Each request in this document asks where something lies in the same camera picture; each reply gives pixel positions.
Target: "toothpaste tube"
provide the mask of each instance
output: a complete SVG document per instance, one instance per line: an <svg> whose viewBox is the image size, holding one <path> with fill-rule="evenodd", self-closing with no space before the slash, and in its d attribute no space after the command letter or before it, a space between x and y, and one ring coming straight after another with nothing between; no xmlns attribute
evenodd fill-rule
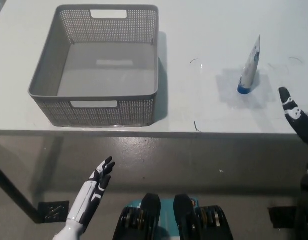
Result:
<svg viewBox="0 0 308 240"><path fill-rule="evenodd" d="M260 49L259 42L260 42L260 36L258 36L258 39L243 69L243 73L239 79L237 92L239 92L240 94L248 94L253 84L259 60L259 49Z"/></svg>

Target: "blue tube cap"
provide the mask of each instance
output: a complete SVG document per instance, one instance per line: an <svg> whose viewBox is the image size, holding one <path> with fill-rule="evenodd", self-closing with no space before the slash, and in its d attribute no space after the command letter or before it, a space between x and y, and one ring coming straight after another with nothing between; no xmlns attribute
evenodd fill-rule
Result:
<svg viewBox="0 0 308 240"><path fill-rule="evenodd" d="M237 92L239 92L240 94L246 95L250 93L250 88L243 88L242 86L238 85Z"/></svg>

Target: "gray plastic basket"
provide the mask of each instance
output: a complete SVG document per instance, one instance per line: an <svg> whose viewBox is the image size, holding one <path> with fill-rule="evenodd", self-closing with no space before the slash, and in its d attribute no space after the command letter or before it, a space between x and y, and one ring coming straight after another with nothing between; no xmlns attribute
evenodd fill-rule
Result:
<svg viewBox="0 0 308 240"><path fill-rule="evenodd" d="M58 127L151 125L157 36L152 5L62 5L28 92Z"/></svg>

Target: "basket bottom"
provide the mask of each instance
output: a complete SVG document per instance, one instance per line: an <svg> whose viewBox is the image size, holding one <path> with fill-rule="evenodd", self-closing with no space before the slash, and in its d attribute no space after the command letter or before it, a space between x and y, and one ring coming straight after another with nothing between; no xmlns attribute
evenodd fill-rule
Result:
<svg viewBox="0 0 308 240"><path fill-rule="evenodd" d="M58 96L125 97L156 92L155 47L144 43L77 43L70 47Z"/></svg>

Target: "gray floor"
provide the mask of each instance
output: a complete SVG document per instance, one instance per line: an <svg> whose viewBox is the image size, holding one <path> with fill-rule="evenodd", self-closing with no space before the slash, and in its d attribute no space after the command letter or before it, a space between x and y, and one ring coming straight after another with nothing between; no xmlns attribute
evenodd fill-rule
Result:
<svg viewBox="0 0 308 240"><path fill-rule="evenodd" d="M147 192L186 192L201 206L221 206L237 240L292 239L272 229L267 208L295 202L308 161L297 139L0 137L0 168L35 205L73 203L108 156L117 164L83 240L111 239L122 208ZM63 225L34 225L0 189L0 239L51 240Z"/></svg>

